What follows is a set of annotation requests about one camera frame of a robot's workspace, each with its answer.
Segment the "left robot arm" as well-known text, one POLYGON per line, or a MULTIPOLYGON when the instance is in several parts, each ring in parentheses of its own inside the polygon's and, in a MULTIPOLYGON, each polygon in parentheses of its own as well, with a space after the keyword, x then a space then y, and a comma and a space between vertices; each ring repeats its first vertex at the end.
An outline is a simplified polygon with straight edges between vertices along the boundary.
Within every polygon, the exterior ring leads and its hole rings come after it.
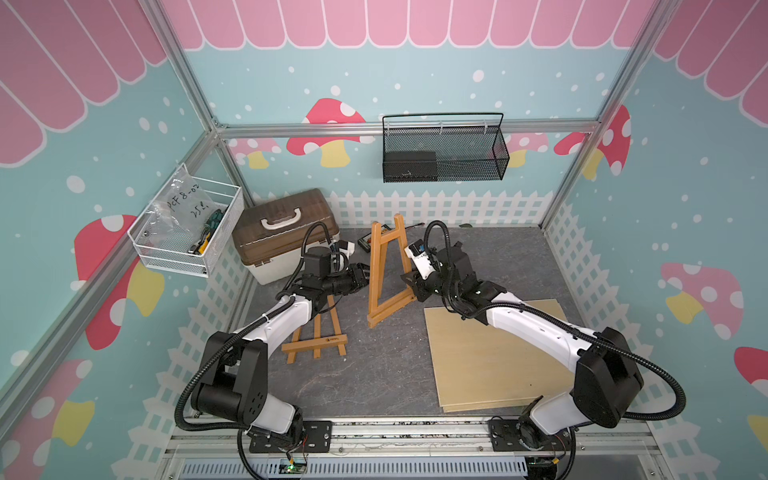
POLYGON ((208 338, 175 406, 176 426, 189 432, 237 430, 285 450, 296 448, 305 436, 302 413, 268 392, 269 358, 295 330, 328 311, 330 298, 354 294, 368 283, 369 267, 352 263, 324 222, 311 224, 277 303, 239 330, 208 338))

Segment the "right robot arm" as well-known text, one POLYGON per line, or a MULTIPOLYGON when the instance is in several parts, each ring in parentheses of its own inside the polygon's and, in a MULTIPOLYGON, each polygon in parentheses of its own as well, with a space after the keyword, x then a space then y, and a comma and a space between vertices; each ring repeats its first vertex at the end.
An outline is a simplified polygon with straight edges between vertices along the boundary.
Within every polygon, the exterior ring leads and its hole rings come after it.
POLYGON ((506 288, 480 279, 459 242, 452 242, 445 223, 434 220, 444 246, 430 246, 428 235, 403 247, 412 271, 403 281, 420 301, 438 296, 443 306, 462 319, 510 333, 558 361, 574 375, 565 391, 533 400, 514 423, 515 434, 527 450, 543 448, 559 434, 582 426, 614 428, 621 420, 663 421, 680 415, 687 397, 669 372, 631 352, 624 335, 606 327, 581 327, 534 307, 506 288), (643 370, 655 374, 674 394, 670 407, 657 412, 633 412, 631 404, 644 388, 643 370))

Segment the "plywood board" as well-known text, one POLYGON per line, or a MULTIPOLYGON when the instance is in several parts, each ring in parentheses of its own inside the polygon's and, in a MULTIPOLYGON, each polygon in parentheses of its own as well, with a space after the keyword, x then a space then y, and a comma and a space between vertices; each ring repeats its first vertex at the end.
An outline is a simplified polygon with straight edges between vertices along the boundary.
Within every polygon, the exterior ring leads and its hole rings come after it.
POLYGON ((556 359, 503 330, 424 310, 438 403, 455 404, 568 391, 574 375, 556 359))
POLYGON ((441 405, 441 408, 445 413, 470 412, 479 410, 525 407, 534 400, 536 400, 536 397, 523 397, 502 400, 443 404, 441 405))

